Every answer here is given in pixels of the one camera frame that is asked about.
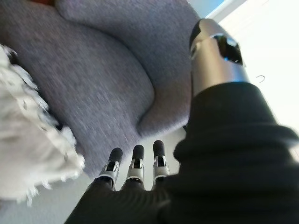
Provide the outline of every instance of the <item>silver metal joint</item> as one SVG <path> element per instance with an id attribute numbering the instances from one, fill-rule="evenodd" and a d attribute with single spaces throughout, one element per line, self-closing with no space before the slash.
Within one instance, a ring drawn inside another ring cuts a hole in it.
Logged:
<path id="1" fill-rule="evenodd" d="M 118 163 L 118 161 L 116 161 L 114 164 L 114 167 L 113 167 L 113 171 L 108 171 L 107 168 L 108 168 L 108 165 L 110 162 L 111 161 L 108 161 L 108 163 L 104 166 L 104 168 L 102 169 L 102 171 L 100 172 L 100 175 L 98 177 L 101 177 L 101 176 L 110 177 L 113 181 L 113 188 L 115 188 L 118 172 L 120 169 L 120 164 Z"/>
<path id="2" fill-rule="evenodd" d="M 156 184 L 156 180 L 159 177 L 166 177 L 169 176 L 170 172 L 169 172 L 169 167 L 168 167 L 168 163 L 166 161 L 166 157 L 163 155 L 162 156 L 163 159 L 163 166 L 159 166 L 158 164 L 158 156 L 155 157 L 154 160 L 154 181 L 153 181 L 153 185 Z"/>
<path id="3" fill-rule="evenodd" d="M 239 44 L 214 20 L 200 20 L 199 29 L 191 45 L 193 95 L 222 83 L 248 83 Z"/>
<path id="4" fill-rule="evenodd" d="M 143 159 L 132 159 L 131 164 L 129 166 L 128 175 L 126 180 L 131 178 L 137 178 L 141 180 L 142 184 L 144 184 L 144 165 Z"/>

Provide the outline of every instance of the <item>prosthetic finger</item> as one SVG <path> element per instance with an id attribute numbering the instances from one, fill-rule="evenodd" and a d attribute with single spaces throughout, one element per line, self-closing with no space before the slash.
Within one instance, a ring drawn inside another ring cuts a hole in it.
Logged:
<path id="1" fill-rule="evenodd" d="M 165 157 L 164 143 L 160 140 L 154 142 L 154 181 L 153 188 L 159 186 L 169 175 L 169 167 Z"/>
<path id="2" fill-rule="evenodd" d="M 143 189 L 144 190 L 144 148 L 142 145 L 136 145 L 133 150 L 132 161 L 128 169 L 128 175 L 121 189 Z"/>
<path id="3" fill-rule="evenodd" d="M 108 163 L 102 169 L 98 178 L 94 180 L 100 187 L 115 190 L 119 167 L 122 159 L 122 150 L 115 148 L 110 153 Z"/>

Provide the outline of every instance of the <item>robotic hand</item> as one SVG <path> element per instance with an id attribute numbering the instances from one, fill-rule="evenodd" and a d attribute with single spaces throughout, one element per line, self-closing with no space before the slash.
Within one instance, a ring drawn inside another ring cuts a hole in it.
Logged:
<path id="1" fill-rule="evenodd" d="M 134 148 L 122 190 L 114 191 L 121 150 L 89 186 L 67 224 L 298 224 L 298 136 L 279 126 L 250 84 L 237 42 L 216 22 L 200 20 L 190 39 L 193 99 L 186 138 L 169 175 L 154 144 L 154 184 L 143 189 L 143 147 Z"/>
<path id="2" fill-rule="evenodd" d="M 145 191 L 143 186 L 144 148 L 141 145 L 134 147 L 127 179 L 121 190 L 115 191 L 122 158 L 122 150 L 115 148 L 66 223 L 158 223 L 161 208 L 169 202 L 169 196 L 162 188 L 169 168 L 163 142 L 155 141 L 153 148 L 152 191 Z"/>

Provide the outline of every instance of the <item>black plastic cap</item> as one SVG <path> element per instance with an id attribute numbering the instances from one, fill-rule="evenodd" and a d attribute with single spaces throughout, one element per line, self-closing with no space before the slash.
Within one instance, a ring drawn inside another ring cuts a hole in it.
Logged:
<path id="1" fill-rule="evenodd" d="M 200 20 L 193 27 L 193 30 L 192 30 L 192 33 L 190 36 L 190 40 L 189 40 L 189 48 L 191 48 L 191 45 L 192 45 L 194 39 L 197 37 L 197 35 L 200 34 L 199 22 L 200 22 Z"/>
<path id="2" fill-rule="evenodd" d="M 155 141 L 153 148 L 154 148 L 154 157 L 156 156 L 162 157 L 165 155 L 164 143 L 161 140 Z"/>
<path id="3" fill-rule="evenodd" d="M 121 164 L 121 159 L 122 159 L 122 149 L 121 148 L 113 149 L 110 153 L 109 160 L 111 162 L 118 161 L 118 163 Z"/>
<path id="4" fill-rule="evenodd" d="M 132 159 L 142 159 L 144 158 L 144 148 L 142 145 L 137 145 L 133 149 Z"/>

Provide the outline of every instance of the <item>gray armchair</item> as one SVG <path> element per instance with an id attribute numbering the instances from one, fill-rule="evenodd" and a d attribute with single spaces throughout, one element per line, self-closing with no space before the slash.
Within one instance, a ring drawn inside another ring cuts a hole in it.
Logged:
<path id="1" fill-rule="evenodd" d="M 185 0 L 1 0 L 0 43 L 70 126 L 93 177 L 114 147 L 128 155 L 187 122 L 198 19 Z"/>

